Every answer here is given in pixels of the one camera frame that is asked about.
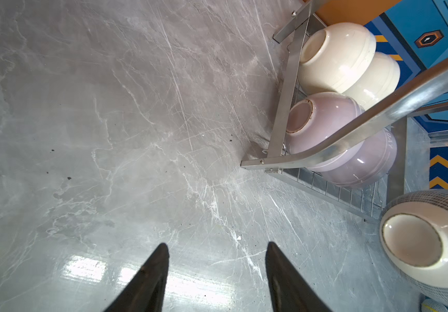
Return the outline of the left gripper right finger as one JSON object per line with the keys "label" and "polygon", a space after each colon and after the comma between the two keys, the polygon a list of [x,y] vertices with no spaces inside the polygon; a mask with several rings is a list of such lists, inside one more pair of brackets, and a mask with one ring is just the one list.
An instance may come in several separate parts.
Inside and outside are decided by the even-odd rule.
{"label": "left gripper right finger", "polygon": [[273,311],[331,312],[273,241],[265,255]]}

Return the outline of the stainless steel dish rack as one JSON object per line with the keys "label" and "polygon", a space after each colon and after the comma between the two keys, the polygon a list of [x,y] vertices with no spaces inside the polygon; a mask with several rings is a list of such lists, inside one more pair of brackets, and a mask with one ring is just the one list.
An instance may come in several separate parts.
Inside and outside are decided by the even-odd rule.
{"label": "stainless steel dish rack", "polygon": [[355,118],[317,146],[294,155],[283,154],[288,112],[294,95],[299,90],[296,87],[296,80],[301,48],[309,30],[317,31],[323,28],[323,22],[315,15],[323,5],[324,1],[306,1],[273,35],[277,43],[283,42],[289,35],[293,35],[294,39],[288,47],[287,69],[271,140],[266,150],[267,156],[261,159],[243,160],[240,166],[248,170],[263,170],[274,178],[357,215],[366,222],[376,223],[384,205],[375,204],[375,195],[345,191],[342,187],[336,188],[316,174],[312,174],[312,179],[307,180],[306,167],[317,161],[326,161],[338,152],[352,148],[390,126],[398,143],[398,154],[394,166],[389,171],[386,201],[390,202],[404,194],[407,120],[424,114],[448,111],[448,102],[429,105],[430,101],[448,92],[448,58],[418,74],[404,87],[387,96],[368,112]]}

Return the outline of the dark blue patterned bowl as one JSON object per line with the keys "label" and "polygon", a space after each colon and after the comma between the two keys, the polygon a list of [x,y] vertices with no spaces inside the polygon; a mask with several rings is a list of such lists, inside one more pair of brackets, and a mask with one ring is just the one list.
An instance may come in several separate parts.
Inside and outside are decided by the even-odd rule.
{"label": "dark blue patterned bowl", "polygon": [[421,294],[448,306],[448,190],[410,192],[383,209],[382,249]]}

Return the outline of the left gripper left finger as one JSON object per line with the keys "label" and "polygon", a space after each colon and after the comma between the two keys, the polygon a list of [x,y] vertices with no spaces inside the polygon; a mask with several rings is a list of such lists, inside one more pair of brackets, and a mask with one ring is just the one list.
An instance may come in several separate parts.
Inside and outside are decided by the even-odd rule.
{"label": "left gripper left finger", "polygon": [[161,243],[104,311],[162,311],[168,271],[169,248]]}

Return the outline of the cream white bowl top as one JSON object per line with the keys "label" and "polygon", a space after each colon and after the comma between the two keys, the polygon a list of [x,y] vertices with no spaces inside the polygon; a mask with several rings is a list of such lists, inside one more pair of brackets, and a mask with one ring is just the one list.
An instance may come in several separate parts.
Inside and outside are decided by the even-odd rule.
{"label": "cream white bowl top", "polygon": [[368,69],[376,38],[356,23],[336,23],[315,32],[300,53],[298,82],[306,94],[343,93]]}

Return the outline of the cream white bowl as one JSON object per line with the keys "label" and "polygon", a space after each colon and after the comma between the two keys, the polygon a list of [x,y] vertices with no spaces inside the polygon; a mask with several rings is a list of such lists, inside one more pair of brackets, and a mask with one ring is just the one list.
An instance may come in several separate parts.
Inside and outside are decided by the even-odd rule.
{"label": "cream white bowl", "polygon": [[300,53],[298,82],[306,94],[343,93],[368,69],[376,38],[356,23],[336,23],[315,32]]}
{"label": "cream white bowl", "polygon": [[395,91],[399,78],[398,63],[389,55],[376,52],[361,78],[343,94],[367,111]]}

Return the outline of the lilac bowl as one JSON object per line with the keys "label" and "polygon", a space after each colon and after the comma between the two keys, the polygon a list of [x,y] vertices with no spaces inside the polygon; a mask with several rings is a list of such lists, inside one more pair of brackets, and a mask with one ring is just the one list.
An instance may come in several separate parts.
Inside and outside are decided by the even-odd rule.
{"label": "lilac bowl", "polygon": [[397,156],[397,142],[387,129],[367,138],[359,151],[346,164],[322,172],[323,179],[339,186],[363,188],[385,176]]}
{"label": "lilac bowl", "polygon": [[320,92],[297,102],[290,110],[285,136],[286,151],[309,150],[346,126],[364,109],[351,97]]}

